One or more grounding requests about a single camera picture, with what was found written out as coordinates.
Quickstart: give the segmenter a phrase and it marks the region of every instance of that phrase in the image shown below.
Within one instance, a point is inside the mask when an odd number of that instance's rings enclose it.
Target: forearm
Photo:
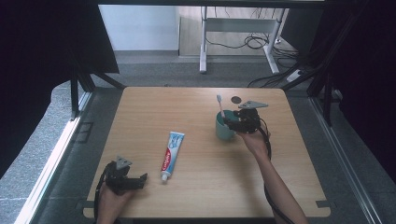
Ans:
[[[268,156],[264,153],[256,153],[254,156],[259,164],[265,187],[274,204],[294,223],[308,223],[302,208],[294,199]],[[277,223],[282,223],[282,220],[279,220],[278,216],[275,217]]]

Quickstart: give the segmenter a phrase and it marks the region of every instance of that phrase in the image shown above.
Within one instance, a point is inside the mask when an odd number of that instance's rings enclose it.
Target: black curtain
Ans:
[[[0,3],[0,176],[43,118],[52,90],[79,72],[118,73],[97,5]]]
[[[331,66],[340,108],[396,182],[396,7],[369,1]]]

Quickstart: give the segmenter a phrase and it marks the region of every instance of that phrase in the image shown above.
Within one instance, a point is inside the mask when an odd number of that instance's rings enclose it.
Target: wooden table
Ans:
[[[148,173],[122,217],[272,217],[259,168],[242,139],[225,142],[215,135],[218,93],[224,109],[238,109],[233,96],[269,105],[258,111],[271,132],[275,168],[308,217],[328,216],[329,207],[317,207],[326,197],[285,93],[277,89],[125,89],[88,201],[105,166],[121,155],[133,162],[129,177]],[[186,135],[164,185],[160,170],[171,131]],[[93,209],[84,215],[93,217]]]

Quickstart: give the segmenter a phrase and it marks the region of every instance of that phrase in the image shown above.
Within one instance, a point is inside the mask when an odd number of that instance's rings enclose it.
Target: teal cup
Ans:
[[[227,119],[238,120],[231,110],[224,110],[224,115]],[[230,130],[227,125],[224,124],[224,120],[221,116],[221,112],[216,115],[216,136],[224,141],[230,140],[235,135],[235,131]]]

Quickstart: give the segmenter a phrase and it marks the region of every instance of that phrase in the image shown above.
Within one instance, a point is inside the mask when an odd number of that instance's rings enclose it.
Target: table leg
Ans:
[[[273,29],[273,32],[271,33],[270,39],[269,39],[269,43],[268,46],[264,46],[264,52],[265,52],[265,56],[267,57],[268,63],[270,64],[271,70],[273,72],[273,74],[278,74],[279,73],[279,69],[277,68],[276,62],[274,60],[274,56],[271,54],[271,51],[274,47],[275,41],[276,41],[276,37],[277,37],[277,33],[279,32],[280,29],[280,25],[282,24],[282,19],[283,19],[283,15],[285,14],[285,8],[281,9],[280,12],[280,16],[276,19],[276,23]]]
[[[202,43],[201,43],[201,52],[200,52],[200,59],[199,59],[199,72],[202,74],[206,73],[206,12],[207,7],[201,7],[204,12],[202,13]]]

